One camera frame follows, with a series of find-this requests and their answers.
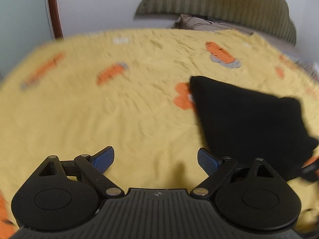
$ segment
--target wooden trim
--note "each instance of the wooden trim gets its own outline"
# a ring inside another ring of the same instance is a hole
[[[63,38],[59,11],[58,11],[58,4],[56,0],[47,0],[49,4],[49,11],[51,16],[51,22],[53,27],[53,32],[55,38]]]

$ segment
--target wall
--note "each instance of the wall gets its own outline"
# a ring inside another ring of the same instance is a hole
[[[52,40],[46,0],[0,0],[0,73],[5,76],[36,46]]]
[[[63,35],[115,28],[167,28],[177,19],[177,16],[134,19],[141,1],[57,0]]]
[[[296,47],[306,58],[319,62],[319,0],[286,0],[297,29]]]

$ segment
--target silver screw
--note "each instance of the silver screw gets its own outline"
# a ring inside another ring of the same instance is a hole
[[[105,192],[110,196],[117,196],[120,195],[122,191],[119,188],[109,188]]]
[[[197,196],[206,196],[209,191],[205,188],[196,188],[193,190],[193,193]]]

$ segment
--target bed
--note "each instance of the bed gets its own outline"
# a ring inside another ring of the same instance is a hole
[[[241,66],[213,62],[206,42]],[[70,160],[109,145],[115,161],[105,175],[121,188],[192,189],[206,178],[197,163],[205,141],[193,107],[177,100],[192,75],[293,96],[309,134],[318,137],[319,89],[293,65],[259,34],[236,30],[128,29],[45,44],[1,85],[0,189],[10,203],[48,155]],[[315,185],[300,178],[289,184],[303,210],[318,210]],[[307,215],[299,226],[313,220]]]

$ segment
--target blue textured pad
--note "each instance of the blue textured pad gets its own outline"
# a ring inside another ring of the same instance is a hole
[[[91,156],[90,163],[100,172],[104,173],[114,162],[113,147],[104,148],[102,151]]]
[[[220,166],[218,160],[213,158],[210,154],[202,149],[198,150],[197,161],[200,167],[205,171],[205,173],[207,173],[208,176],[216,172],[218,167]]]

